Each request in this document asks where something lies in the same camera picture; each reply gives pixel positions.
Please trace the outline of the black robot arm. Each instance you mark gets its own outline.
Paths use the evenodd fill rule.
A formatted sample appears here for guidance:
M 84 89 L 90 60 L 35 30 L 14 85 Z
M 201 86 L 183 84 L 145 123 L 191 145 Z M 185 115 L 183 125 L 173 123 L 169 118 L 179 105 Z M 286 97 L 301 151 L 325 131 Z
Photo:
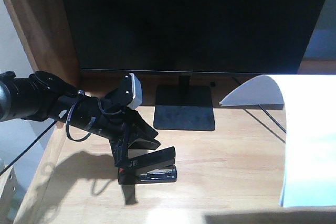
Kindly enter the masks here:
M 1 74 L 1 121 L 23 119 L 42 122 L 54 119 L 107 138 L 115 164 L 120 166 L 130 148 L 155 150 L 160 142 L 157 131 L 136 111 L 142 103 L 142 88 L 133 73 L 126 74 L 117 88 L 103 98 L 89 97 L 58 76 L 36 71 L 27 78 L 17 78 L 13 71 Z

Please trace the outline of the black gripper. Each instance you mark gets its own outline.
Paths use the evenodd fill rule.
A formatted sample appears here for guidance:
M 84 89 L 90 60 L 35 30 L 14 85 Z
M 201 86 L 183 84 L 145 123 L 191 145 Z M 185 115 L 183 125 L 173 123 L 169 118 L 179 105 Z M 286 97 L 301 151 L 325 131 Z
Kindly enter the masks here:
M 138 111 L 128 104 L 132 100 L 132 81 L 124 76 L 119 86 L 102 98 L 89 97 L 78 90 L 75 97 L 60 96 L 56 101 L 56 120 L 66 125 L 66 136 L 74 142 L 95 134 L 109 139 L 118 168 L 128 168 L 128 149 L 156 150 L 161 143 L 158 132 Z

